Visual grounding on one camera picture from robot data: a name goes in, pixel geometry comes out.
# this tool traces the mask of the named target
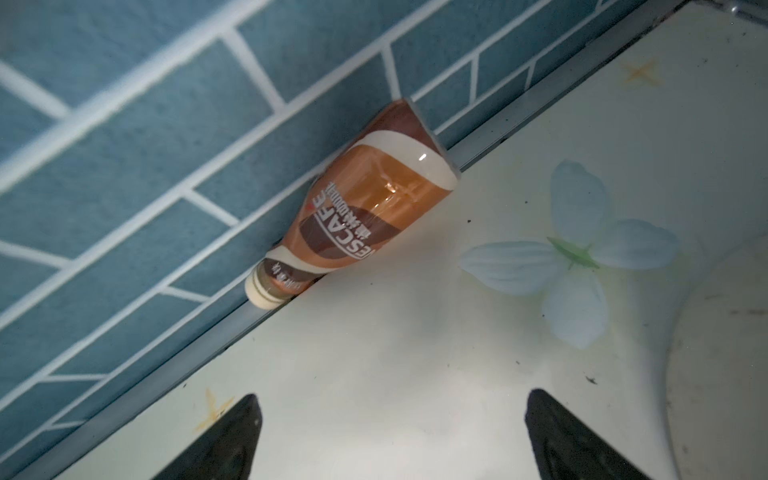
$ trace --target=white grout line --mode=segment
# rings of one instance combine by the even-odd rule
[[[472,57],[472,63],[469,66],[469,103],[471,104],[478,96],[478,70],[480,69],[480,55]]]
[[[474,57],[480,55],[480,52],[490,47],[497,41],[501,40],[502,37],[504,37],[510,31],[512,31],[513,28],[518,27],[522,22],[525,22],[526,20],[528,20],[534,13],[538,12],[539,10],[547,6],[551,1],[552,0],[539,0],[538,2],[528,7],[528,9],[525,12],[522,12],[520,16],[513,18],[507,25],[504,25],[503,27],[501,27],[499,30],[497,30],[496,33],[486,38],[480,45],[478,45],[477,47],[474,47],[470,52],[468,52],[466,55],[461,57],[450,67],[446,68],[437,77],[434,77],[431,81],[427,82],[426,85],[424,85],[419,90],[417,90],[413,95],[411,95],[411,99],[413,101],[417,101],[424,95],[428,94],[434,87],[437,87],[438,85],[440,85],[443,81],[445,81],[446,78],[450,77],[451,75],[456,73],[459,69],[461,69],[464,65],[472,61]]]
[[[55,424],[47,427],[45,430],[47,432],[50,432],[51,430],[73,429],[75,427],[79,427],[80,425],[82,425],[84,423],[85,423],[85,420],[75,420],[74,422],[55,423]]]
[[[230,49],[232,55],[243,67],[251,81],[261,90],[267,103],[272,107],[272,111],[280,111],[286,106],[285,100],[275,88],[262,68],[256,55],[250,49],[243,36],[236,28],[228,28],[221,34],[221,40]]]
[[[268,0],[255,0],[259,5],[263,5],[266,1]],[[365,47],[362,51],[357,52],[335,70],[318,80],[312,87],[308,88],[298,97],[286,104],[286,107],[282,111],[268,117],[264,122],[234,141],[234,143],[225,148],[216,157],[197,168],[197,170],[184,178],[175,187],[172,187],[170,190],[167,190],[164,194],[160,195],[142,211],[135,214],[115,230],[112,230],[106,237],[99,240],[79,257],[72,260],[72,263],[70,263],[67,268],[56,273],[48,280],[35,287],[31,292],[24,295],[16,303],[0,313],[0,329],[5,328],[33,306],[40,303],[46,296],[53,293],[57,288],[67,283],[72,277],[80,273],[87,266],[104,256],[109,250],[135,233],[143,225],[152,221],[157,215],[161,214],[170,205],[179,200],[186,192],[195,188],[198,184],[215,174],[221,168],[224,168],[224,166],[230,163],[238,155],[242,154],[256,142],[278,128],[284,121],[288,120],[295,113],[301,111],[308,104],[312,103],[320,95],[324,94],[333,85],[351,74],[367,60],[380,53],[381,42],[384,42],[385,44],[391,43],[392,40],[404,34],[424,18],[429,17],[435,10],[448,3],[448,1],[449,0],[430,0],[419,7],[411,15],[386,31],[378,40]],[[2,174],[3,164],[0,164],[0,194],[2,193],[2,182],[4,178]]]
[[[474,107],[477,107],[479,104],[481,104],[483,101],[487,100],[488,97],[499,91],[502,87],[504,87],[510,80],[517,77],[519,74],[521,74],[526,68],[530,68],[531,70],[528,73],[528,77],[526,79],[526,84],[528,83],[528,80],[532,78],[533,75],[533,67],[536,65],[536,61],[552,51],[555,47],[560,45],[566,38],[573,35],[577,30],[584,27],[587,23],[591,22],[595,17],[597,17],[600,13],[604,12],[607,8],[610,8],[615,2],[618,0],[610,0],[609,2],[604,2],[601,7],[592,12],[589,16],[581,20],[581,22],[578,22],[576,25],[574,25],[570,30],[566,31],[563,35],[560,36],[557,40],[553,41],[547,48],[540,51],[536,55],[533,56],[530,60],[525,62],[523,65],[521,65],[519,68],[517,68],[515,71],[513,71],[511,74],[507,75],[503,79],[500,80],[499,83],[493,86],[490,90],[486,91],[483,95],[475,99],[474,103],[471,103],[461,109],[460,111],[456,112],[452,117],[450,117],[445,123],[440,125],[435,129],[435,134],[442,133],[446,128],[450,127],[454,124],[459,118],[466,115],[468,112],[470,112],[471,109]]]
[[[71,375],[48,375],[40,380],[40,383],[55,382],[89,382],[98,381],[106,377],[105,373],[73,373]]]
[[[16,151],[0,164],[0,194],[50,161],[107,120],[129,101],[158,83],[177,66],[213,43],[221,32],[258,12],[270,0],[234,0],[182,34],[143,64],[94,95],[65,120]]]
[[[85,347],[91,345],[97,338],[104,335],[109,329],[122,321],[123,318],[132,314],[140,306],[149,301],[149,299],[151,299],[153,296],[161,293],[162,290],[170,286],[174,281],[176,281],[186,272],[192,270],[196,265],[205,260],[213,252],[219,250],[224,244],[234,238],[238,233],[248,228],[248,226],[250,226],[256,220],[259,220],[264,214],[269,212],[281,201],[285,200],[285,198],[296,191],[297,188],[304,185],[309,179],[320,174],[323,170],[325,170],[330,161],[333,160],[333,158],[335,158],[338,153],[340,153],[340,151],[342,151],[342,149],[334,152],[323,162],[315,166],[312,170],[306,172],[304,175],[296,179],[288,187],[284,188],[280,193],[270,198],[264,205],[255,210],[251,215],[243,218],[235,227],[232,227],[228,231],[222,233],[217,239],[209,243],[206,247],[193,255],[189,260],[182,263],[176,270],[166,275],[165,278],[157,282],[146,292],[142,293],[133,302],[126,305],[119,312],[115,313],[110,319],[102,323],[97,329],[89,333],[85,338],[66,349],[63,353],[59,354],[56,358],[48,362],[47,365],[43,366],[37,372],[29,376],[25,381],[19,383],[13,390],[5,394],[5,396],[0,399],[0,411],[10,405],[14,400],[23,395],[33,386],[35,386],[36,383],[50,376],[58,367],[64,365],[69,359],[85,349]]]
[[[389,83],[389,93],[393,100],[402,97],[400,93],[400,81],[397,79],[397,68],[395,68],[395,57],[392,55],[392,44],[388,43],[382,47],[382,60],[384,61],[384,72],[386,80]]]
[[[528,89],[531,87],[531,83],[533,83],[533,72],[536,70],[536,60],[531,63],[531,66],[528,67],[528,76],[525,78],[525,91],[528,91]]]
[[[0,255],[18,258],[33,263],[40,263],[41,265],[52,266],[55,268],[65,268],[72,261],[68,258],[54,255],[53,253],[23,247],[22,245],[16,245],[15,243],[9,243],[3,240],[0,240]]]
[[[175,296],[176,298],[181,298],[183,300],[189,300],[192,302],[198,302],[203,303],[207,302],[210,298],[207,295],[200,295],[199,293],[190,292],[189,290],[182,290],[181,288],[176,288],[175,286],[166,286],[163,289],[160,289],[158,292],[160,295],[168,295],[168,296]]]
[[[216,217],[221,223],[228,227],[234,227],[240,222],[240,220],[233,214],[229,213],[218,204],[215,204],[208,197],[203,196],[196,190],[185,192],[184,195],[182,195],[182,198],[201,209],[206,214]]]
[[[94,392],[99,390],[102,386],[104,386],[107,382],[112,380],[114,377],[120,375],[125,369],[136,363],[141,357],[149,353],[154,347],[160,345],[163,340],[168,338],[169,336],[173,335],[178,331],[181,327],[186,325],[190,320],[192,320],[195,316],[199,315],[203,310],[205,310],[209,305],[211,305],[213,302],[224,296],[224,294],[228,293],[232,288],[234,288],[238,283],[243,281],[248,274],[250,273],[250,268],[246,270],[245,272],[241,273],[235,280],[232,280],[228,285],[226,285],[223,289],[216,292],[215,295],[213,295],[206,303],[202,303],[199,306],[195,307],[194,310],[189,312],[184,318],[176,322],[173,326],[165,330],[162,334],[160,334],[157,338],[152,340],[149,344],[147,344],[143,349],[136,352],[130,359],[123,362],[119,367],[117,367],[115,370],[113,370],[109,375],[105,376],[102,380],[100,380],[98,383],[93,385],[90,389],[86,390],[82,395],[77,397],[75,400],[69,403],[69,405],[65,406],[63,409],[59,410],[59,412],[56,415],[53,415],[50,419],[48,419],[45,423],[37,427],[35,430],[30,432],[27,436],[25,436],[23,439],[21,439],[16,445],[11,447],[9,450],[7,450],[5,453],[0,455],[0,463],[3,463],[5,460],[7,460],[11,455],[18,452],[20,449],[24,448],[24,445],[27,445],[31,440],[33,440],[36,436],[40,435],[41,433],[51,429],[51,427],[54,427],[56,422],[63,417],[64,415],[67,415],[72,409],[74,409],[76,406],[80,405],[86,398],[91,396]]]
[[[0,85],[50,118],[60,120],[69,115],[69,106],[60,98],[2,60],[0,60]]]

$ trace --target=yellow star pattern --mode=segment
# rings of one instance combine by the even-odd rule
[[[634,80],[639,80],[651,85],[661,85],[661,82],[654,78],[650,72],[656,66],[655,60],[648,61],[640,67],[634,67],[632,65],[626,64],[621,64],[621,66],[624,67],[624,70],[629,72],[629,77],[627,77],[625,83],[631,83]]]
[[[205,430],[214,423],[232,406],[232,402],[235,401],[235,398],[232,397],[231,399],[224,402],[221,407],[216,407],[216,397],[214,396],[214,393],[210,391],[210,389],[205,389],[205,403],[208,407],[208,417],[205,418],[198,426],[195,427],[194,431],[199,432],[200,430]]]

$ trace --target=blue tile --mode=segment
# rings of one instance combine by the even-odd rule
[[[416,102],[424,121],[437,128],[469,104],[469,64],[446,78]]]
[[[376,56],[197,189],[242,218],[352,140],[390,98]]]
[[[53,123],[49,117],[2,88],[0,112],[0,161]]]
[[[76,105],[224,0],[4,2],[0,57]]]
[[[5,452],[32,430],[91,388],[94,382],[39,383],[0,412],[0,452]]]
[[[216,293],[246,268],[261,260],[266,251],[283,238],[309,188],[309,182],[304,184],[200,265],[176,280],[174,286],[205,295]]]
[[[538,83],[542,78],[552,73],[570,57],[576,55],[588,42],[604,34],[610,27],[616,25],[619,20],[644,2],[645,0],[619,0],[584,27],[579,28],[560,45],[536,61],[531,84]]]
[[[560,38],[594,11],[594,0],[552,0],[480,54],[478,95]]]
[[[534,2],[454,0],[440,8],[392,43],[402,94],[421,88]]]
[[[6,480],[16,475],[75,430],[76,428],[49,430],[34,437],[27,445],[0,464],[0,478]]]
[[[517,77],[511,79],[493,95],[486,98],[479,105],[467,112],[466,115],[459,118],[454,124],[442,131],[440,135],[438,135],[438,139],[446,148],[456,145],[458,141],[469,135],[473,130],[482,125],[483,122],[496,115],[502,108],[506,107],[513,100],[522,95],[527,77],[528,71],[526,70]]]
[[[0,312],[57,270],[52,266],[29,263],[0,255]]]
[[[157,367],[208,331],[210,327],[216,325],[237,307],[243,305],[245,301],[245,292],[241,282],[211,306],[203,310],[200,315],[166,338],[147,355],[141,357],[136,363],[129,366],[120,375],[114,377],[93,395],[89,396],[83,403],[74,407],[61,419],[61,422],[74,422],[92,418],[105,406],[112,403],[117,397],[126,393],[144,377],[152,373]]]
[[[155,296],[62,365],[56,373],[109,373],[198,305],[172,296]]]
[[[20,381],[226,230],[181,201],[0,330],[0,381]]]
[[[76,257],[270,110],[216,43],[0,197],[0,238]]]
[[[425,0],[282,0],[239,28],[286,101]]]

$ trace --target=black object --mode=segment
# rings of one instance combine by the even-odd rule
[[[541,480],[650,480],[544,390],[528,396],[525,424]]]
[[[244,396],[154,480],[247,480],[261,421],[256,396]]]

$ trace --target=bottle cap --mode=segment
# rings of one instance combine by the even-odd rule
[[[266,291],[264,285],[259,281],[257,269],[258,265],[251,270],[250,275],[245,279],[245,294],[248,296],[248,300],[262,310],[274,310],[278,306],[283,305],[286,302],[285,300],[270,295]]]

